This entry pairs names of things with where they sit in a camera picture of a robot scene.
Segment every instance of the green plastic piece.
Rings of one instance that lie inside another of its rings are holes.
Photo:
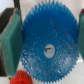
[[[7,75],[15,76],[23,47],[19,10],[15,10],[13,19],[0,35],[0,41]]]
[[[84,60],[84,14],[82,13],[79,15],[78,49]]]

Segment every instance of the gear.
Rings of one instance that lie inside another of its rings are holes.
[[[78,32],[76,19],[62,3],[50,1],[35,6],[26,16],[22,30],[21,61],[26,71],[38,81],[62,79],[72,71],[79,57]],[[49,58],[45,55],[52,50],[46,47],[48,44],[55,48],[53,57]]]

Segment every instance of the red plastic piece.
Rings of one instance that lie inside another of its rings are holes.
[[[25,71],[17,71],[16,77],[12,78],[10,84],[33,84],[32,78]]]

